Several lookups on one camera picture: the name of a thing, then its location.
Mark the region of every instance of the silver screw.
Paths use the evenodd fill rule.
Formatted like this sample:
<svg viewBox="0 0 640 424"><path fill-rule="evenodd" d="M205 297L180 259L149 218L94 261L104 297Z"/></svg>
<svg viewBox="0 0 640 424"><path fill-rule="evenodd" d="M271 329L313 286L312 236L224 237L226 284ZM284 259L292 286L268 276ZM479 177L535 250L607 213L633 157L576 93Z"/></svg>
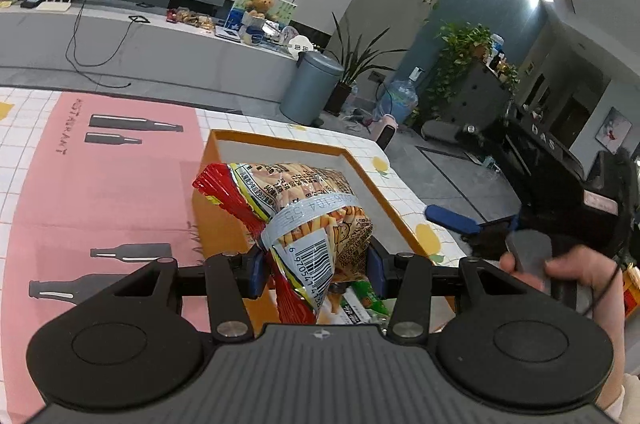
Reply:
<svg viewBox="0 0 640 424"><path fill-rule="evenodd" d="M393 330L396 336L407 339L420 337L424 333L422 325L415 321L402 321L400 323L396 323Z"/></svg>
<svg viewBox="0 0 640 424"><path fill-rule="evenodd" d="M241 321L225 321L218 325L216 330L225 338L239 338L247 333L249 327Z"/></svg>

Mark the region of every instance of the black plant pot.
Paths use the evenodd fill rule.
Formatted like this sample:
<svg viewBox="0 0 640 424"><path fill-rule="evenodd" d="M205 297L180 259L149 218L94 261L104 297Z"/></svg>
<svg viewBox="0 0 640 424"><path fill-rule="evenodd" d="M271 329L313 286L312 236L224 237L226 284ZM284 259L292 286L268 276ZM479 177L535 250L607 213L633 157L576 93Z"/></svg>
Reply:
<svg viewBox="0 0 640 424"><path fill-rule="evenodd" d="M331 92L331 95L324 106L324 110L333 115L340 115L342 105L344 105L349 94L351 94L351 87L344 83L338 83L333 92Z"/></svg>

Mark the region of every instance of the teal wall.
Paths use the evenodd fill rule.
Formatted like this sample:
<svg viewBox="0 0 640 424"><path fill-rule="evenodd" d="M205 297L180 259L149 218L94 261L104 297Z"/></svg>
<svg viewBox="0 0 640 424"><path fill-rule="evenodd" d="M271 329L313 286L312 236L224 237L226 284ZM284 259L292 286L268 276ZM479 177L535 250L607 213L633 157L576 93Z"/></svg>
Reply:
<svg viewBox="0 0 640 424"><path fill-rule="evenodd" d="M402 59L395 78L406 79L414 67L428 74L438 58L443 42L436 34L444 22L483 24L504 38L508 61L521 65L546 22L540 0L440 0L429 21L417 34L414 44Z"/></svg>

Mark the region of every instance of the electrical outlet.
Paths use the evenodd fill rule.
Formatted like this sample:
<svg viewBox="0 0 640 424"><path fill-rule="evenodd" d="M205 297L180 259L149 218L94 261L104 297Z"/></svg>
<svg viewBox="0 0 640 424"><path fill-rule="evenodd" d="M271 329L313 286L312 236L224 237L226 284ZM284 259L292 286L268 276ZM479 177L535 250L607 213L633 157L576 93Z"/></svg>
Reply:
<svg viewBox="0 0 640 424"><path fill-rule="evenodd" d="M373 81L374 83L383 83L385 80L385 76L383 74L380 74L380 72L372 70L371 74L369 74L368 79L369 81Z"/></svg>

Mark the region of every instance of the trash can lid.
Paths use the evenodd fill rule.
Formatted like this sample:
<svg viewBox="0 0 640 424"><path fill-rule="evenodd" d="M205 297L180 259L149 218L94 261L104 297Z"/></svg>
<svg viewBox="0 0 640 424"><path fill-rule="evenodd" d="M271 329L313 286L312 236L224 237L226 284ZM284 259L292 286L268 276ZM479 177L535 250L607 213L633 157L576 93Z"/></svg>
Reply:
<svg viewBox="0 0 640 424"><path fill-rule="evenodd" d="M305 61L313 65L314 67L334 76L339 76L344 71L342 65L340 65L337 61L315 50L305 52Z"/></svg>

